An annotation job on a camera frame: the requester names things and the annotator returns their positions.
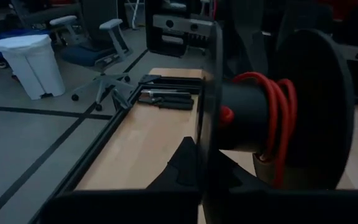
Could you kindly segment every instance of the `chair base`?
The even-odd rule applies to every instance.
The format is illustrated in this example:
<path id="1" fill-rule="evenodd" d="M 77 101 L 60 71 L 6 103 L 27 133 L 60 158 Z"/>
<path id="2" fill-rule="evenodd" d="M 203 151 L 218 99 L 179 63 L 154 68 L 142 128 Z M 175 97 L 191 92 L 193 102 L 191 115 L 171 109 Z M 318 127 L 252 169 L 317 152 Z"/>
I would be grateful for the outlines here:
<path id="1" fill-rule="evenodd" d="M 75 90 L 72 91 L 73 95 L 71 96 L 71 99 L 73 101 L 78 101 L 80 97 L 78 96 L 78 93 L 82 92 L 84 89 L 92 86 L 92 85 L 99 85 L 98 94 L 96 95 L 95 103 L 96 111 L 101 111 L 103 107 L 101 106 L 101 98 L 103 93 L 110 87 L 114 86 L 114 88 L 118 87 L 121 89 L 133 89 L 134 87 L 130 84 L 127 84 L 123 81 L 120 81 L 124 79 L 125 82 L 129 82 L 131 78 L 129 77 L 128 73 L 122 73 L 122 74 L 116 74 L 116 75 L 105 75 L 104 73 L 100 74 L 100 76 L 96 77 L 92 82 L 89 82 L 87 84 L 84 84 Z"/>

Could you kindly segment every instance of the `cable spool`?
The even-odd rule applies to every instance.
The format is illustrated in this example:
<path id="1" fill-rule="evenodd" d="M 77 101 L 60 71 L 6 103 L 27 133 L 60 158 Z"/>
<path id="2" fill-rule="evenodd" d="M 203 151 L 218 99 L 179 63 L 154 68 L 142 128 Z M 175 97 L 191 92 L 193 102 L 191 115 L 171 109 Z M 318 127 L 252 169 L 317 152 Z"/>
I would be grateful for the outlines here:
<path id="1" fill-rule="evenodd" d="M 272 110 L 269 95 L 278 93 L 268 90 L 255 75 L 234 78 L 243 82 L 222 81 L 220 42 L 217 40 L 217 46 L 210 50 L 216 53 L 216 67 L 213 75 L 206 75 L 204 114 L 199 115 L 203 119 L 199 142 L 206 169 L 217 175 L 219 161 L 214 160 L 214 153 L 218 149 L 252 152 L 257 177 L 275 188 L 335 189 L 349 156 L 354 113 L 351 76 L 336 44 L 317 30 L 300 30 L 276 53 L 269 82 L 288 80 L 293 85 L 293 117 L 288 111 L 292 110 L 294 101 L 290 98 L 294 94 L 288 94 L 287 88 L 279 91 L 287 105 L 276 104 Z M 232 121 L 226 124 L 222 117 L 227 116 L 227 109 L 223 114 L 223 108 L 233 113 Z M 275 137 L 271 139 L 273 117 Z M 263 155 L 269 144 L 270 157 L 266 158 Z"/>

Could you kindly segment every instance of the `pliers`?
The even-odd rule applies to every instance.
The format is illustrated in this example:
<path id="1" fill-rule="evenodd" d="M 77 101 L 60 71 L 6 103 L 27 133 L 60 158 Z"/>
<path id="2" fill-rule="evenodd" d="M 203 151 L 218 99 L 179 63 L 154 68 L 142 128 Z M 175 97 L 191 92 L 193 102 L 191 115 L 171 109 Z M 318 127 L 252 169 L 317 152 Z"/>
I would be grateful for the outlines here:
<path id="1" fill-rule="evenodd" d="M 183 99 L 178 97 L 142 97 L 138 99 L 139 103 L 147 103 L 148 105 L 158 106 L 159 108 L 175 109 L 175 110 L 192 110 L 194 100 Z"/>

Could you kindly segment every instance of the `office chair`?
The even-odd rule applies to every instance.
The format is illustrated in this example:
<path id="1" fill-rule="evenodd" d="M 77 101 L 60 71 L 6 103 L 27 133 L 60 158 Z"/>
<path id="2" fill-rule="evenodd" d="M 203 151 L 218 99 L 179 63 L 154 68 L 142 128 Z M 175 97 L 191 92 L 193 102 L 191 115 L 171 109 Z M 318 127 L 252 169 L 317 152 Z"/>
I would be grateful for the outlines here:
<path id="1" fill-rule="evenodd" d="M 115 87 L 129 88 L 133 86 L 126 84 L 130 81 L 128 73 L 117 75 L 106 75 L 104 72 L 115 63 L 125 60 L 132 53 L 128 47 L 119 24 L 122 20 L 118 19 L 117 0 L 82 0 L 82 16 L 85 27 L 89 35 L 88 40 L 77 45 L 71 45 L 61 51 L 62 59 L 75 65 L 81 65 L 92 70 L 100 72 L 100 76 L 92 82 L 78 87 L 73 91 L 71 99 L 77 101 L 77 93 L 91 85 L 98 84 L 99 90 L 96 95 L 96 110 L 101 111 L 100 100 L 105 88 L 110 85 Z M 73 17 L 62 17 L 58 19 L 57 24 L 66 24 L 73 20 Z M 118 91 L 113 90 L 113 97 L 117 99 Z"/>
<path id="2" fill-rule="evenodd" d="M 81 6 L 77 0 L 73 4 L 52 7 L 48 0 L 11 0 L 17 16 L 26 29 L 34 24 L 43 24 L 52 19 L 77 14 L 81 17 Z"/>

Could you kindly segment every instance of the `trash can lid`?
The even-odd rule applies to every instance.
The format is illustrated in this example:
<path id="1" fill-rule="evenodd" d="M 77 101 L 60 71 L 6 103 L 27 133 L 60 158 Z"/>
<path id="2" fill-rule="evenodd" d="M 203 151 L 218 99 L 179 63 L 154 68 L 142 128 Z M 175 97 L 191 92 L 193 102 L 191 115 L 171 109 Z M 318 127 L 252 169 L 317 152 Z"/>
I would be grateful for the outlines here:
<path id="1" fill-rule="evenodd" d="M 33 48 L 50 44 L 49 35 L 25 35 L 0 40 L 0 52 L 24 53 Z"/>

